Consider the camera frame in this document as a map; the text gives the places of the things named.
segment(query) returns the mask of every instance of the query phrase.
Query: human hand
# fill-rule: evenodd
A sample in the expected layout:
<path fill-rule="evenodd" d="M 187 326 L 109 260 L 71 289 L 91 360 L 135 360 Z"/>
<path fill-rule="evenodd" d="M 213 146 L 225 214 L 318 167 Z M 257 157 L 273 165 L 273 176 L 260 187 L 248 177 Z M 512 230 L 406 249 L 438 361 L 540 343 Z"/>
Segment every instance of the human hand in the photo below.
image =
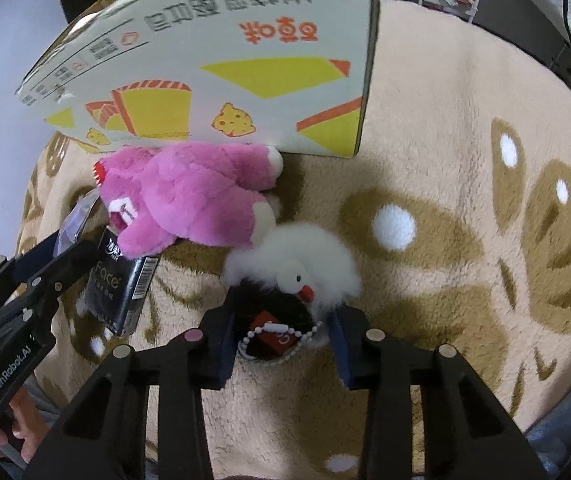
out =
<path fill-rule="evenodd" d="M 15 419 L 12 425 L 12 434 L 24 441 L 21 448 L 21 457 L 26 462 L 30 462 L 45 435 L 47 435 L 49 428 L 24 386 L 10 400 L 9 407 L 12 409 Z M 7 443 L 7 435 L 0 430 L 0 446 Z"/>

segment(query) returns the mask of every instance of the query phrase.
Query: black fluffy fabric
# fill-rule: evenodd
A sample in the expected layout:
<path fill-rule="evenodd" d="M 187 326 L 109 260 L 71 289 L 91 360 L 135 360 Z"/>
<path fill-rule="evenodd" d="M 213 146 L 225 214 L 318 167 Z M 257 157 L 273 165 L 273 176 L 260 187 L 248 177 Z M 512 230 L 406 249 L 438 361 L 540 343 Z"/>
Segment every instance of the black fluffy fabric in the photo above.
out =
<path fill-rule="evenodd" d="M 314 325 L 307 307 L 293 294 L 286 294 L 275 288 L 265 289 L 257 283 L 243 280 L 239 286 L 235 287 L 234 296 L 236 341 L 248 335 L 251 330 L 250 326 L 262 312 L 270 313 L 278 319 L 279 323 L 291 326 L 301 333 L 309 332 Z M 250 340 L 247 353 L 266 361 L 280 357 L 270 345 L 257 337 Z"/>

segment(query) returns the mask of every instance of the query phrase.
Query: red tag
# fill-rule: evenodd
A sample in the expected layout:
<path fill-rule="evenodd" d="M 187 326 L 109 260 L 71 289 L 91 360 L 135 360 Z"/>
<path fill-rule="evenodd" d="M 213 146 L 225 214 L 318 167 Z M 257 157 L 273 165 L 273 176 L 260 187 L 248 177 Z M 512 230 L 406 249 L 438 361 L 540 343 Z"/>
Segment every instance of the red tag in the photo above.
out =
<path fill-rule="evenodd" d="M 278 323 L 280 322 L 276 317 L 267 311 L 261 312 L 256 319 L 249 326 L 250 330 L 254 330 L 258 326 L 263 326 L 265 323 Z M 270 348 L 274 349 L 279 355 L 283 355 L 285 351 L 294 346 L 298 341 L 298 338 L 294 334 L 275 334 L 273 332 L 261 332 L 256 334 L 254 337 L 258 337 L 265 344 L 269 345 Z"/>

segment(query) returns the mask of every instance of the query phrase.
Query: white bead chain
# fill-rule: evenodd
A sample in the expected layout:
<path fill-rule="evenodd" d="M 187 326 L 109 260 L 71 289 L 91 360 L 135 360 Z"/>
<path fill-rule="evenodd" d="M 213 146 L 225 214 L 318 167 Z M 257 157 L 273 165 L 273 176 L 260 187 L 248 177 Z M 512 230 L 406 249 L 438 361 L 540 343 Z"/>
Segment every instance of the white bead chain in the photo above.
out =
<path fill-rule="evenodd" d="M 263 326 L 258 326 L 254 330 L 250 330 L 248 335 L 246 335 L 241 341 L 238 342 L 238 353 L 248 361 L 254 361 L 257 365 L 260 366 L 276 366 L 282 363 L 288 362 L 290 358 L 298 352 L 301 347 L 306 344 L 312 336 L 318 332 L 319 327 L 323 324 L 322 321 L 319 321 L 312 327 L 312 330 L 309 332 L 301 333 L 298 330 L 294 330 L 291 326 L 287 326 L 281 323 L 265 323 Z M 295 337 L 299 338 L 296 346 L 291 350 L 287 351 L 278 359 L 272 359 L 270 361 L 264 361 L 262 359 L 258 359 L 254 355 L 248 354 L 248 344 L 249 341 L 256 335 L 262 332 L 270 332 L 275 334 L 285 334 L 288 333 L 290 335 L 294 335 Z"/>

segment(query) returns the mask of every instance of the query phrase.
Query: screw head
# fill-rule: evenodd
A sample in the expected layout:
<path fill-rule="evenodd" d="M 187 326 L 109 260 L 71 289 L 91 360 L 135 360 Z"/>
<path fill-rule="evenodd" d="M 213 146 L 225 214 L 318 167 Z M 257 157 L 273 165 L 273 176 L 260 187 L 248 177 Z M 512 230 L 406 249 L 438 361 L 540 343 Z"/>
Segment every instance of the screw head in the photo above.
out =
<path fill-rule="evenodd" d="M 114 350 L 112 350 L 112 355 L 114 357 L 116 357 L 117 359 L 123 359 L 124 357 L 127 357 L 128 355 L 130 355 L 131 351 L 132 351 L 132 349 L 129 346 L 119 345 Z"/>
<path fill-rule="evenodd" d="M 365 333 L 366 338 L 370 341 L 374 341 L 378 343 L 379 341 L 383 341 L 385 339 L 385 332 L 380 328 L 371 328 Z"/>
<path fill-rule="evenodd" d="M 452 359 L 454 356 L 456 356 L 456 348 L 454 348 L 452 345 L 441 345 L 439 347 L 439 353 L 443 356 L 446 357 L 448 359 Z"/>
<path fill-rule="evenodd" d="M 196 343 L 203 339 L 203 332 L 199 328 L 191 328 L 184 333 L 183 337 L 188 341 L 188 343 Z"/>

